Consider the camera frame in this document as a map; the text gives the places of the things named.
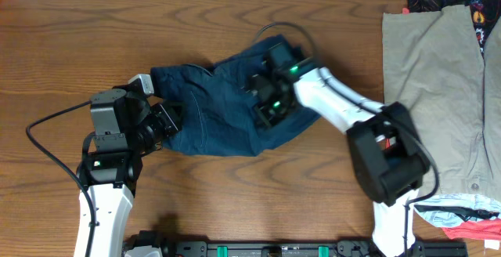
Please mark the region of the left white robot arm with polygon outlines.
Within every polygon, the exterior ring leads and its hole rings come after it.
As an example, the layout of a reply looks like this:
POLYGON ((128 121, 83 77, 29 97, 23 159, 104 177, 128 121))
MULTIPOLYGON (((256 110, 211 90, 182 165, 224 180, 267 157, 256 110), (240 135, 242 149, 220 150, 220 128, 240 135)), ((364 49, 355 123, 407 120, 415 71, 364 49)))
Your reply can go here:
POLYGON ((74 255, 120 256, 142 158, 179 132, 182 105, 97 97, 90 111, 94 132, 77 168, 83 189, 74 255))

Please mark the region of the light blue patterned garment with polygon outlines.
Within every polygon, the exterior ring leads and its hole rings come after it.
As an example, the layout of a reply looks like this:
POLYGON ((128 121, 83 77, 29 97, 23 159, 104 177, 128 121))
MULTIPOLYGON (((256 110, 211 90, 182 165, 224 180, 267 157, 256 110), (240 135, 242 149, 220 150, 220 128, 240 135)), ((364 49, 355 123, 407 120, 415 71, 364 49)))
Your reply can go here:
POLYGON ((421 218, 439 228, 500 218, 500 202, 480 194, 435 195, 415 203, 414 209, 421 218))

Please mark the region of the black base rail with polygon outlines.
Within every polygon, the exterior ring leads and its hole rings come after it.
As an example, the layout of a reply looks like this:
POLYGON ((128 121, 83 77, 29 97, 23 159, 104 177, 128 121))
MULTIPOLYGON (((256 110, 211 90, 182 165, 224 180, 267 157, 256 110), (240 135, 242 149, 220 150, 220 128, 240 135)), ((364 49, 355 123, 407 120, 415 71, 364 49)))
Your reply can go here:
POLYGON ((170 241, 142 230, 123 243, 123 256, 158 257, 377 257, 383 253, 370 240, 333 243, 216 243, 170 241))

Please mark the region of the red garment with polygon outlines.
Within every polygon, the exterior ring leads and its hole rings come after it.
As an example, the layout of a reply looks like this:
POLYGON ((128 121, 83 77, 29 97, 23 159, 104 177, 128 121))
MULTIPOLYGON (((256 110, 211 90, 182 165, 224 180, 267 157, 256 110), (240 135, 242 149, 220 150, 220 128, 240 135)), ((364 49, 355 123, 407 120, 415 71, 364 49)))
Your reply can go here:
POLYGON ((441 228, 447 237, 454 238, 470 238, 477 240, 494 240, 500 239, 500 218, 493 220, 483 220, 480 222, 465 222, 460 226, 453 228, 441 228))

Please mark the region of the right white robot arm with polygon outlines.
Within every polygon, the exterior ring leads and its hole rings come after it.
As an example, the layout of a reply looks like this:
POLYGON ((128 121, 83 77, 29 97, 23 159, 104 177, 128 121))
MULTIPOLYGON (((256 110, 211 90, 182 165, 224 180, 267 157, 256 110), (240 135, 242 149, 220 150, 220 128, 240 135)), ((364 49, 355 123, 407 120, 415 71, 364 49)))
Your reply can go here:
POLYGON ((407 256, 416 242, 411 212, 432 160, 409 111, 361 96, 312 59, 285 63, 247 79, 267 128, 301 107, 345 134, 358 184, 373 201, 373 243, 385 256, 407 256))

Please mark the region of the navy blue shorts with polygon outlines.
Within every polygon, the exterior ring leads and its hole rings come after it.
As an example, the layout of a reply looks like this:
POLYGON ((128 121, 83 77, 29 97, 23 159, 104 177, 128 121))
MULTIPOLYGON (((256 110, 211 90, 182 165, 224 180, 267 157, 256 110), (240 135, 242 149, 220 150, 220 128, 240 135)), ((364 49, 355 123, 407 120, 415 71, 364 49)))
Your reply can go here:
POLYGON ((265 51, 286 39, 266 38, 208 69, 183 64, 150 71, 155 95, 182 103, 182 129, 163 141, 164 147, 185 155, 255 157, 280 147, 319 119, 301 107, 278 125, 258 125, 258 98, 246 92, 247 79, 267 70, 265 51))

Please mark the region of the black patterned garment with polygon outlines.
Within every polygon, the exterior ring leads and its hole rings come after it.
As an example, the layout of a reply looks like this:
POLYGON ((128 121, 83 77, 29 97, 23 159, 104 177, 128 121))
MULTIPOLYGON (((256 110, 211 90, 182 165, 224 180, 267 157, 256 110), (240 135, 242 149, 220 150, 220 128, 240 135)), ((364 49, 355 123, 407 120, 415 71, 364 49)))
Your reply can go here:
POLYGON ((482 55, 488 36, 500 18, 500 0, 407 0, 407 4, 411 13, 436 12, 454 5, 468 6, 482 55))

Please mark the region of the khaki beige shorts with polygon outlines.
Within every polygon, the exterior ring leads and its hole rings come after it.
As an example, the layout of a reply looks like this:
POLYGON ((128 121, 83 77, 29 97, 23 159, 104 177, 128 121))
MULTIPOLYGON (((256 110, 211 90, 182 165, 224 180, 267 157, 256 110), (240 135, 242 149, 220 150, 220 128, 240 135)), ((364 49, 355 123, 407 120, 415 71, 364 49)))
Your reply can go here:
POLYGON ((384 99, 405 105, 440 194, 500 198, 500 25, 481 54, 470 9, 384 14, 384 99))

